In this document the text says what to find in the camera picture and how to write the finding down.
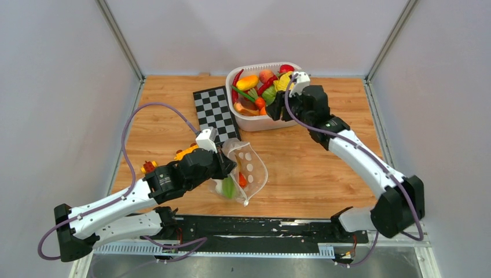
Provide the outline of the light green leaf vegetable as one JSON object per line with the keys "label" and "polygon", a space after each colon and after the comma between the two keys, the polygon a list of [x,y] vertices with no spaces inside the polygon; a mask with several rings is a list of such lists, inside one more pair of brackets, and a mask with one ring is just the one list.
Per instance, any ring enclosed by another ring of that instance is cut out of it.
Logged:
{"label": "light green leaf vegetable", "polygon": [[234,180],[228,176],[222,182],[222,195],[227,199],[234,199],[237,191]]}

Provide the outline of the clear dotted zip bag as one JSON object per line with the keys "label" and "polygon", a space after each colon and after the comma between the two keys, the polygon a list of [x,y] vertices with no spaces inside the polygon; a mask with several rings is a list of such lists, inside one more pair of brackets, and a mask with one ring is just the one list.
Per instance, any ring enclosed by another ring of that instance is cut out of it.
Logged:
{"label": "clear dotted zip bag", "polygon": [[[223,180],[212,180],[208,186],[209,191],[225,200],[233,200],[247,206],[268,181],[269,173],[266,166],[249,142],[236,138],[228,139],[222,145],[222,150],[229,159],[237,163],[236,168],[228,175],[234,180],[237,194],[234,199],[225,198],[222,195]],[[244,189],[239,186],[239,172],[242,172],[248,181]]]}

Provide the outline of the pink peach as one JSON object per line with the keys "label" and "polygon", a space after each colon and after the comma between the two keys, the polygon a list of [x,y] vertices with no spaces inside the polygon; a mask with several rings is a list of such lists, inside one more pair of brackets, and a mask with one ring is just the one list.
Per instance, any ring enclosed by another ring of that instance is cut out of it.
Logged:
{"label": "pink peach", "polygon": [[275,74],[272,70],[264,69],[259,73],[259,81],[264,84],[273,76],[275,76]]}

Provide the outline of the yellow mango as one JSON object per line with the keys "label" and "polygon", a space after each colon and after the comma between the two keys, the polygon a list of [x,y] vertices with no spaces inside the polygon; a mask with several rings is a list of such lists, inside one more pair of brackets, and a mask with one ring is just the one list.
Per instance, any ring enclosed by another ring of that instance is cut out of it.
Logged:
{"label": "yellow mango", "polygon": [[250,76],[246,76],[246,77],[241,78],[237,83],[237,87],[241,91],[247,91],[247,90],[255,88],[258,83],[259,83],[258,76],[250,75]]}

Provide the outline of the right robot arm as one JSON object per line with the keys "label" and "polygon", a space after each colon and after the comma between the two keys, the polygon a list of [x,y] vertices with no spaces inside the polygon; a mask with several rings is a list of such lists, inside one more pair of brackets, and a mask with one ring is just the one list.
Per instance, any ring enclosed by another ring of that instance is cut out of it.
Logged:
{"label": "right robot arm", "polygon": [[306,86],[300,94],[279,91],[266,112],[273,120],[293,120],[307,128],[311,138],[350,166],[377,199],[373,207],[348,207],[333,215],[331,219],[336,222],[330,228],[335,240],[345,242],[361,230],[392,238],[404,235],[411,225],[422,232],[422,180],[416,175],[405,176],[367,148],[345,121],[330,112],[322,86]]}

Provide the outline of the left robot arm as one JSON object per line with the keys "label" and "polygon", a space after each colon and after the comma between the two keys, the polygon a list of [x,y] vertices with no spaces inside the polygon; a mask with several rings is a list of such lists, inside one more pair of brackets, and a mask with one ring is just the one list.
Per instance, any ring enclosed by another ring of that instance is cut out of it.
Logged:
{"label": "left robot arm", "polygon": [[195,149],[181,160],[158,166],[127,189],[82,207],[54,208],[60,260],[82,258],[102,240],[97,230],[126,215],[174,200],[209,179],[223,180],[237,166],[222,151]]}

